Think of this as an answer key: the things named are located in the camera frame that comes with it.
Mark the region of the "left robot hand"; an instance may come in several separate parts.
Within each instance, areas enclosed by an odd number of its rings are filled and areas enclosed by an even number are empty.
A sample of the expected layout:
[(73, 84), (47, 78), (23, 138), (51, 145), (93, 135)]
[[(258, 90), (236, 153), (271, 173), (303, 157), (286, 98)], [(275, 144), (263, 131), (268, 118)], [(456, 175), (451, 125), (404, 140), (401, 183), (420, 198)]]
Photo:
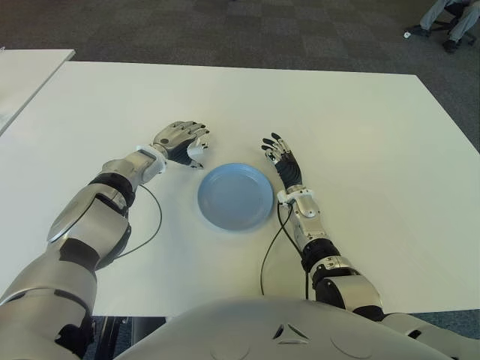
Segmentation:
[(209, 129), (195, 121), (176, 121), (161, 130), (153, 139), (151, 146), (172, 162), (194, 169), (203, 165), (192, 158), (188, 149), (206, 149)]

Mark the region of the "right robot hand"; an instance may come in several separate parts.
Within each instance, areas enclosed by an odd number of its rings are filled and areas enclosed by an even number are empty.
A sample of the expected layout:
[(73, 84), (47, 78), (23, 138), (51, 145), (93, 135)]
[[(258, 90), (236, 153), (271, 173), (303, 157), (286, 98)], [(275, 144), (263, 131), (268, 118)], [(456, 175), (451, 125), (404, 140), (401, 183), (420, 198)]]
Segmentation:
[(261, 149), (265, 157), (273, 164), (287, 190), (292, 186), (303, 185), (301, 168), (287, 142), (277, 133), (263, 138)]

